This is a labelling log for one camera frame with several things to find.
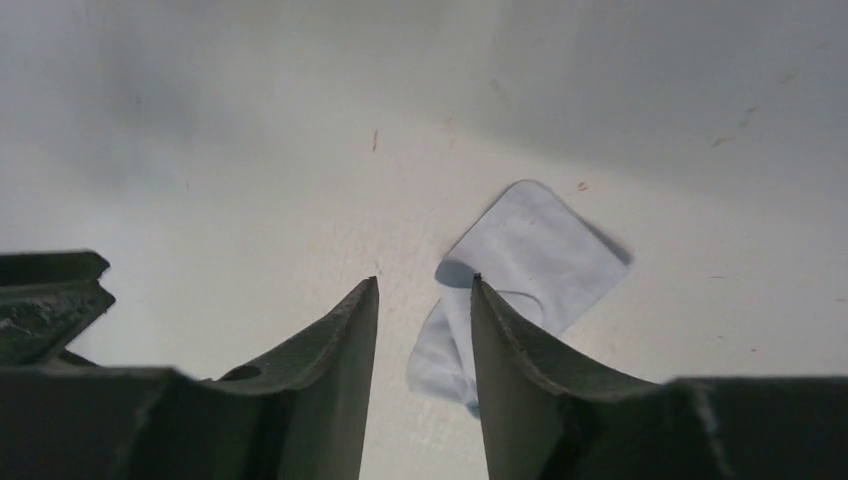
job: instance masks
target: brown speck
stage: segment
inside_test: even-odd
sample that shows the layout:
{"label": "brown speck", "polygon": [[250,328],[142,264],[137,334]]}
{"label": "brown speck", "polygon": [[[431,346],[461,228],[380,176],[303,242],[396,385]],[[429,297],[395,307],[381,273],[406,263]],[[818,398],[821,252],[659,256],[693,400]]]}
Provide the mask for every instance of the brown speck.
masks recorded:
{"label": "brown speck", "polygon": [[512,105],[512,102],[509,100],[509,96],[504,91],[503,87],[501,87],[501,83],[498,82],[496,78],[489,80],[489,86],[492,87],[492,91],[501,99],[501,102],[504,106],[509,107]]}
{"label": "brown speck", "polygon": [[718,137],[716,139],[716,141],[713,142],[713,144],[711,146],[717,147],[717,146],[721,145],[722,143],[727,143],[727,142],[733,140],[734,138],[736,138],[736,137]]}
{"label": "brown speck", "polygon": [[787,83],[791,82],[792,80],[795,80],[795,74],[794,73],[785,73],[785,74],[781,75],[781,77],[777,80],[777,84],[778,85],[786,85]]}

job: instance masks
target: rough metal texture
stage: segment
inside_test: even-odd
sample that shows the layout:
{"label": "rough metal texture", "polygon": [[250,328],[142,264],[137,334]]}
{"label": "rough metal texture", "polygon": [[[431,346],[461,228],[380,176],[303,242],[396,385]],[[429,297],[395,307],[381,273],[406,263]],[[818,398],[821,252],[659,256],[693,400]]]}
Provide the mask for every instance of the rough metal texture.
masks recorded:
{"label": "rough metal texture", "polygon": [[653,385],[518,315],[475,278],[472,334],[489,476],[835,479],[848,471],[844,378]]}
{"label": "rough metal texture", "polygon": [[45,363],[115,299],[94,252],[0,256],[0,366]]}
{"label": "rough metal texture", "polygon": [[[78,261],[96,256],[74,255],[83,257],[0,262],[3,305],[43,304],[39,299],[69,291],[83,299],[4,310],[17,312],[15,325],[29,332],[42,326],[32,342],[35,335],[3,332],[7,363],[46,365],[0,368],[0,478],[358,478],[377,333],[376,279],[220,380],[195,381],[172,369],[92,368],[61,350],[111,303],[97,286],[105,262],[92,269],[96,262]],[[33,265],[44,275],[35,275]],[[27,279],[23,287],[15,286],[14,275]],[[62,281],[42,285],[46,277]],[[35,284],[40,289],[30,288]],[[92,298],[99,303],[88,303]]]}

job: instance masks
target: white surface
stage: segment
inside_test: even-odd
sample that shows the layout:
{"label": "white surface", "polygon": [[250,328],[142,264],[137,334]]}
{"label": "white surface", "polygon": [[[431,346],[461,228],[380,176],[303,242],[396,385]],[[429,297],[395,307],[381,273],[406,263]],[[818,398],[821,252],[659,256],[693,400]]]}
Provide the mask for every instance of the white surface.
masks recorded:
{"label": "white surface", "polygon": [[561,336],[627,275],[585,221],[541,183],[511,185],[445,254],[430,311],[406,367],[410,391],[479,412],[471,289],[480,273],[527,321]]}
{"label": "white surface", "polygon": [[651,380],[848,371],[846,20],[838,0],[6,0],[0,249],[98,250],[118,303],[73,349],[198,376],[376,273],[362,478],[485,478],[479,426],[403,372],[439,259],[522,178],[634,257],[566,334],[580,350]]}

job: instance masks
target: curved metal edge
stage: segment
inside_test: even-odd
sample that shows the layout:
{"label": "curved metal edge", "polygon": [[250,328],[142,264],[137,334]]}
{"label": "curved metal edge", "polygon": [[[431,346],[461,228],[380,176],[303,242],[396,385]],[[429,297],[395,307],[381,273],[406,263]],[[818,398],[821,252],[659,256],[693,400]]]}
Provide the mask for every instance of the curved metal edge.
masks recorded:
{"label": "curved metal edge", "polygon": [[128,471],[133,478],[358,478],[378,307],[376,278],[364,280],[325,317],[221,380],[178,379],[157,393]]}
{"label": "curved metal edge", "polygon": [[361,281],[323,318],[208,385],[256,394],[308,387],[337,361],[351,332],[373,331],[371,345],[365,346],[373,350],[378,307],[377,279],[371,277]]}
{"label": "curved metal edge", "polygon": [[583,442],[575,409],[657,388],[568,347],[475,276],[471,333],[483,442],[493,480],[539,478]]}

